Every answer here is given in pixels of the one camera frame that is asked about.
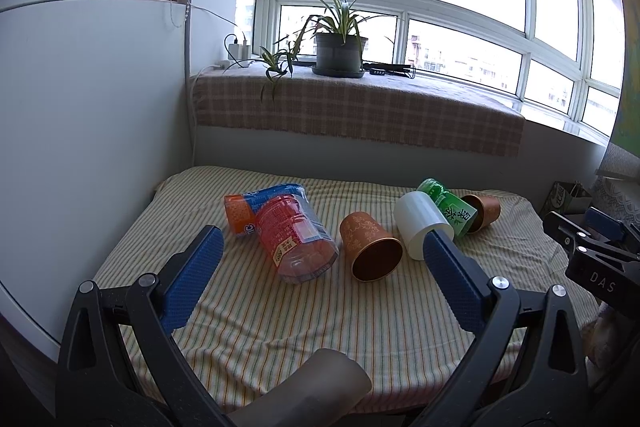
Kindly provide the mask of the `orange blue paper cup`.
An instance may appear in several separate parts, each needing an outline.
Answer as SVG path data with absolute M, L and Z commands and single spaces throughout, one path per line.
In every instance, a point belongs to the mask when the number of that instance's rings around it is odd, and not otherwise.
M 253 234 L 260 208 L 273 197 L 283 195 L 306 196 L 306 192 L 298 183 L 283 183 L 244 194 L 224 195 L 222 202 L 231 232 L 235 236 Z

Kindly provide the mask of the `white plastic cup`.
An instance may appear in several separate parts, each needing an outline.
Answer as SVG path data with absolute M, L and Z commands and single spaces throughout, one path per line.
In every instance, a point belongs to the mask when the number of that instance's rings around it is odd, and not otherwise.
M 427 233 L 442 231 L 448 239 L 454 238 L 454 228 L 424 192 L 412 191 L 401 196 L 395 204 L 394 218 L 412 260 L 423 260 L 423 241 Z

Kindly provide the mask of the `brown patterned paper cup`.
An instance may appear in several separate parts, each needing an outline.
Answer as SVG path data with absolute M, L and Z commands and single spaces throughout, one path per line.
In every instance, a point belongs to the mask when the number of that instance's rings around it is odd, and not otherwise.
M 375 282 L 393 272 L 404 257 L 404 246 L 369 213 L 349 213 L 340 234 L 350 272 L 357 281 Z

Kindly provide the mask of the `green white paper bag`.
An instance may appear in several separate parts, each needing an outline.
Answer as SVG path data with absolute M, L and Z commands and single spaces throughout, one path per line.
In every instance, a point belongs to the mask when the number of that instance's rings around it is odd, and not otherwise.
M 579 182 L 555 181 L 544 201 L 543 213 L 556 211 L 566 215 L 577 215 L 591 205 L 592 195 Z

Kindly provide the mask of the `striped table cloth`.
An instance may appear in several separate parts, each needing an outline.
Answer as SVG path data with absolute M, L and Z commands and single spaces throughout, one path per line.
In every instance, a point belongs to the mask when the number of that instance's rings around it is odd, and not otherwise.
M 378 413 L 426 404 L 446 383 L 472 343 L 460 329 L 424 263 L 407 255 L 383 280 L 357 282 L 345 256 L 318 279 L 280 280 L 255 235 L 235 237 L 224 195 L 280 183 L 305 187 L 311 207 L 342 250 L 338 227 L 349 213 L 364 211 L 400 239 L 396 200 L 411 187 L 368 182 L 288 178 L 217 166 L 175 174 L 156 194 L 100 266 L 101 288 L 129 286 L 145 272 L 160 272 L 184 251 L 204 225 L 224 232 L 224 257 L 198 306 L 175 342 L 193 372 L 226 412 L 244 407 L 298 369 L 320 348 L 341 351 L 372 381 L 353 412 Z M 499 199 L 499 219 L 456 240 L 489 275 L 516 288 L 546 291 L 561 284 L 578 326 L 593 321 L 596 298 L 565 276 L 567 257 L 542 229 L 534 206 L 499 190 L 450 188 L 458 196 Z

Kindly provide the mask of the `white cabinet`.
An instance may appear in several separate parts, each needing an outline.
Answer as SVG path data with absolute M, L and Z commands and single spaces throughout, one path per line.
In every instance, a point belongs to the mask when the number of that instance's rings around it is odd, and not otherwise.
M 182 16 L 1 0 L 1 312 L 49 358 L 77 286 L 188 165 Z

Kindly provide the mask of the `plaid windowsill cloth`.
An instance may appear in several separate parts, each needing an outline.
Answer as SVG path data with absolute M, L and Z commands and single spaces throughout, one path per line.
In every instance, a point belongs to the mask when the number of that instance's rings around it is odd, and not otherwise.
M 267 79 L 258 65 L 209 72 L 194 81 L 200 126 L 269 130 L 518 155 L 525 119 L 482 92 L 448 81 L 364 75 L 318 76 L 302 67 Z

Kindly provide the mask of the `small hanging plantlet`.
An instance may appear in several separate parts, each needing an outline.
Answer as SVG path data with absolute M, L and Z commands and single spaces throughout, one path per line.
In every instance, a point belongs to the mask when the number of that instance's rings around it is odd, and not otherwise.
M 300 50 L 300 39 L 288 41 L 285 48 L 271 52 L 264 46 L 260 48 L 260 61 L 266 66 L 265 76 L 267 81 L 260 90 L 260 99 L 263 100 L 266 90 L 270 90 L 271 100 L 276 98 L 280 80 L 286 75 L 293 75 L 294 63 Z

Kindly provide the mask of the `white power charger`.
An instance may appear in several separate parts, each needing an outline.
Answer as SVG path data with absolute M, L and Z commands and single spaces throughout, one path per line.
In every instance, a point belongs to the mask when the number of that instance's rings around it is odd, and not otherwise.
M 224 49 L 231 62 L 244 63 L 252 58 L 252 48 L 244 38 L 239 40 L 235 34 L 228 34 L 224 37 Z

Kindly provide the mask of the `potted spider plant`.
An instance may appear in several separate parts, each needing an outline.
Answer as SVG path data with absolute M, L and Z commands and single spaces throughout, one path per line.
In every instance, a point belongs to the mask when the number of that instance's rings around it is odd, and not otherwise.
M 311 36 L 316 44 L 316 62 L 312 71 L 320 76 L 361 78 L 367 37 L 361 26 L 383 14 L 361 13 L 358 0 L 316 0 L 320 10 L 306 16 L 303 25 L 286 40 L 286 53 L 294 63 L 302 52 L 303 42 Z

